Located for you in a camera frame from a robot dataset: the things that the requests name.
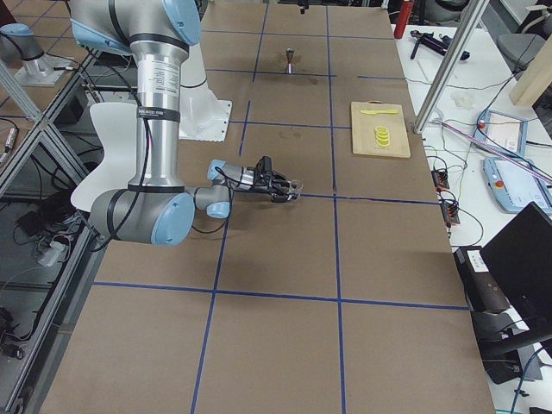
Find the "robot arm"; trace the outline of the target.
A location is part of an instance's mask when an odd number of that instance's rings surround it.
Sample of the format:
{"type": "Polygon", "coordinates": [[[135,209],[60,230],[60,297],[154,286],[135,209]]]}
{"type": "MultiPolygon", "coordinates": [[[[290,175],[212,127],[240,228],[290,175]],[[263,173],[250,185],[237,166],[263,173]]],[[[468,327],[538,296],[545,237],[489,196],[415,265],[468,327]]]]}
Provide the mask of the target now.
{"type": "Polygon", "coordinates": [[[268,157],[255,166],[213,160],[206,187],[179,176],[179,142],[223,140],[231,112],[208,86],[193,1],[74,1],[70,8],[80,46],[129,56],[137,67],[132,103],[91,107],[103,159],[72,194],[105,242],[177,245],[197,211],[227,218],[235,190],[277,203],[299,197],[301,183],[275,172],[268,157]]]}

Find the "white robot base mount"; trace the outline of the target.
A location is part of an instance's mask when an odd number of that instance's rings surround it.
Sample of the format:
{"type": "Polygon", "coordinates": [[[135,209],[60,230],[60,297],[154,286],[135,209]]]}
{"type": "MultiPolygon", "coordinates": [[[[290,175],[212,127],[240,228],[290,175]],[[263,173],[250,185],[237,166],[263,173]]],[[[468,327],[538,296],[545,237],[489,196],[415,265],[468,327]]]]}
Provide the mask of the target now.
{"type": "Polygon", "coordinates": [[[210,89],[199,44],[191,46],[180,71],[179,139],[225,140],[232,102],[220,100],[210,89]]]}

